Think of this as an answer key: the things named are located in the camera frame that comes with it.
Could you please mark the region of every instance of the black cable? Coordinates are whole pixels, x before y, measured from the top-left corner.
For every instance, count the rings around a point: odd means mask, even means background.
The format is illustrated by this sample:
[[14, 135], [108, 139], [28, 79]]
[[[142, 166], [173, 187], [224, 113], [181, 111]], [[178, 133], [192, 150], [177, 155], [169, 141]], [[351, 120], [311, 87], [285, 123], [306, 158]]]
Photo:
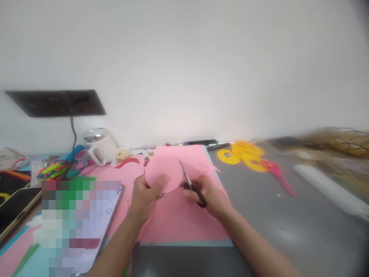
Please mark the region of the black cable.
[[72, 161], [71, 161], [68, 169], [64, 173], [64, 177], [62, 178], [63, 180], [67, 179], [66, 176], [68, 175], [68, 172], [69, 172], [70, 168], [73, 165], [73, 162], [74, 162], [74, 148], [76, 147], [76, 142], [77, 142], [77, 134], [76, 134], [76, 130], [74, 129], [74, 123], [73, 123], [73, 106], [70, 107], [70, 126], [72, 127], [72, 132], [73, 132], [73, 135], [74, 135], [74, 142], [73, 142], [73, 147], [72, 147]]

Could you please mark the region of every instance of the phone screen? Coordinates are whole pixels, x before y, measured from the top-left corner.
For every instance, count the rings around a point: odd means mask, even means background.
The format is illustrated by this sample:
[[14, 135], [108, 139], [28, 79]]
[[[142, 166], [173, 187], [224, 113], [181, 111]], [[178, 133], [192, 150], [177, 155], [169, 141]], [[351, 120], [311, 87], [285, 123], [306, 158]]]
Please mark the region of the phone screen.
[[83, 250], [80, 259], [76, 263], [72, 275], [86, 274], [102, 252], [111, 222], [122, 195], [122, 189], [123, 187], [121, 186], [119, 194], [110, 202], [109, 207], [104, 211], [101, 224], [97, 226], [92, 237], [89, 239], [86, 248]]
[[0, 206], [0, 234], [22, 215], [25, 207], [39, 194], [41, 187], [17, 190]]

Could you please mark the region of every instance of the marker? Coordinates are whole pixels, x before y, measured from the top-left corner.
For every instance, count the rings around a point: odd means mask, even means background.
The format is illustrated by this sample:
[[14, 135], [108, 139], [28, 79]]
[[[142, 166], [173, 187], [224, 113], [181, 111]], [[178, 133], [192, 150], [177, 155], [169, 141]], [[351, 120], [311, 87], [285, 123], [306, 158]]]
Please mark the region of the marker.
[[218, 141], [218, 143], [216, 144], [209, 144], [209, 145], [206, 145], [206, 147], [209, 147], [209, 146], [216, 146], [216, 145], [221, 145], [221, 144], [226, 144], [226, 143], [230, 143], [230, 144], [235, 144], [236, 142], [223, 142], [223, 141]]
[[223, 147], [226, 147], [226, 146], [230, 146], [231, 144], [228, 142], [226, 144], [219, 144], [219, 145], [215, 145], [215, 146], [211, 146], [211, 147], [207, 147], [207, 151], [212, 151], [212, 150], [215, 150], [215, 149], [218, 149], [218, 148], [223, 148]]
[[207, 144], [215, 144], [218, 141], [215, 139], [211, 139], [211, 140], [194, 140], [192, 142], [187, 142], [187, 145], [194, 145], [194, 144], [203, 144], [203, 145], [207, 145]]

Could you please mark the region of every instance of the electrical outlet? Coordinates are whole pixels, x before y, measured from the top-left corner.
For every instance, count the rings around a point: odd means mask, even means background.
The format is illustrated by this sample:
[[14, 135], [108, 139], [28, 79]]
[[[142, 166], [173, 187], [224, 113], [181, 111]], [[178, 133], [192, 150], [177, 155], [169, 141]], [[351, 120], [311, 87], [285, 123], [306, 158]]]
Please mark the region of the electrical outlet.
[[105, 110], [95, 90], [6, 91], [7, 95], [30, 117], [104, 115]]

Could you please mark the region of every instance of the pixelated area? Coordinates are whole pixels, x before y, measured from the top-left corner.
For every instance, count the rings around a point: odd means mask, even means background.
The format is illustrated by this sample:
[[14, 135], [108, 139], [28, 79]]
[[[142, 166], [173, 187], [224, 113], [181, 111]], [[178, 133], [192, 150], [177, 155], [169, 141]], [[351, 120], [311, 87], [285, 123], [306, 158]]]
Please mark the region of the pixelated area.
[[97, 247], [91, 237], [120, 185], [120, 181], [42, 182], [41, 247], [46, 276], [70, 276], [84, 249]]

